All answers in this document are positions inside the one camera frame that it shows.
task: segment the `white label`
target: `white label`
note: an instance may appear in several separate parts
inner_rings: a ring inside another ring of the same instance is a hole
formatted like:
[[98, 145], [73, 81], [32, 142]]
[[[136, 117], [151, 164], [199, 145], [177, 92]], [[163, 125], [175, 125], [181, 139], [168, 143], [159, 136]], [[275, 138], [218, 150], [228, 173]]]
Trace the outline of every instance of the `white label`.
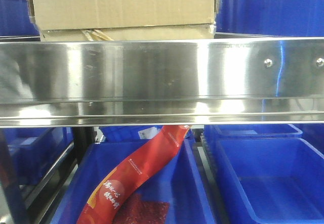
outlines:
[[152, 139], [154, 136], [157, 135], [159, 132], [159, 129], [156, 127], [151, 127], [148, 129], [140, 130], [138, 132], [138, 135], [140, 136], [140, 139]]

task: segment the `metal rack frame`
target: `metal rack frame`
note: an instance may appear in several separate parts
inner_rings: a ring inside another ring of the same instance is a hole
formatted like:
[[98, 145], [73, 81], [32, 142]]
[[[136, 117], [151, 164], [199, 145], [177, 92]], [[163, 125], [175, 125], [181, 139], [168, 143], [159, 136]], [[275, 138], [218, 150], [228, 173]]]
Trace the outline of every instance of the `metal rack frame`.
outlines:
[[[3, 42], [0, 127], [324, 122], [323, 49], [324, 38]], [[0, 169], [0, 222], [25, 219], [4, 184], [17, 186], [10, 160]]]

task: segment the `blue storage crate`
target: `blue storage crate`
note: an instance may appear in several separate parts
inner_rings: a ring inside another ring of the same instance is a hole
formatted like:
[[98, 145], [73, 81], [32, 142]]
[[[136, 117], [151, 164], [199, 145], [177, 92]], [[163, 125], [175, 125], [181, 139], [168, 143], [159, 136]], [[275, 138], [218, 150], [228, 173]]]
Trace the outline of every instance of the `blue storage crate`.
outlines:
[[[99, 127], [107, 142], [125, 142], [133, 140], [151, 139], [162, 128], [162, 125], [140, 125], [140, 126], [103, 126]], [[194, 143], [194, 135], [189, 130], [186, 138]]]
[[17, 175], [21, 185], [37, 184], [71, 139], [62, 127], [7, 128], [4, 133], [9, 148], [19, 149]]
[[292, 124], [205, 125], [204, 135], [210, 149], [220, 139], [301, 137], [303, 132]]
[[324, 124], [299, 124], [303, 130], [303, 139], [324, 153]]
[[324, 0], [220, 0], [217, 31], [324, 36]]
[[20, 159], [19, 159], [19, 156], [20, 156], [19, 149], [9, 147], [9, 154], [10, 154], [12, 163], [14, 165], [14, 169], [16, 171], [16, 174], [18, 175], [18, 173], [19, 173], [19, 163], [20, 163]]
[[29, 21], [27, 0], [0, 0], [0, 36], [39, 35]]
[[219, 0], [217, 32], [259, 33], [260, 9], [260, 0]]
[[231, 223], [324, 223], [324, 155], [305, 140], [222, 140], [212, 154]]
[[[97, 184], [146, 140], [89, 147], [51, 221], [76, 223]], [[180, 153], [138, 190], [144, 201], [169, 202], [166, 224], [215, 223], [188, 141]]]

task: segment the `screw head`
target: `screw head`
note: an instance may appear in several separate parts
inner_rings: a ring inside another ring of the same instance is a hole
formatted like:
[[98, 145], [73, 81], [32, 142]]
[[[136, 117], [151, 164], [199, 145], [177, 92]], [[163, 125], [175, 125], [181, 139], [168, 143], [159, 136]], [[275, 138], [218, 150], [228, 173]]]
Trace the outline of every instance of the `screw head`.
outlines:
[[323, 59], [323, 58], [318, 58], [318, 59], [316, 60], [316, 66], [317, 66], [317, 67], [322, 67], [322, 66], [324, 66], [324, 59]]
[[263, 65], [265, 66], [265, 68], [269, 68], [273, 65], [273, 61], [271, 59], [266, 59], [264, 62], [263, 62]]

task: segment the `red snack package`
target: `red snack package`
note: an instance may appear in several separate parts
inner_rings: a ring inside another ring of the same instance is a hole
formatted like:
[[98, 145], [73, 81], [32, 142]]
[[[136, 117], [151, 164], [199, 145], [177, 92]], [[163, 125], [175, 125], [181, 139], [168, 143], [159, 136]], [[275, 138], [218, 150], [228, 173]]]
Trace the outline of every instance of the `red snack package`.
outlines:
[[126, 199], [178, 153], [189, 129], [188, 125], [165, 125], [125, 158], [93, 191], [77, 224], [111, 224]]

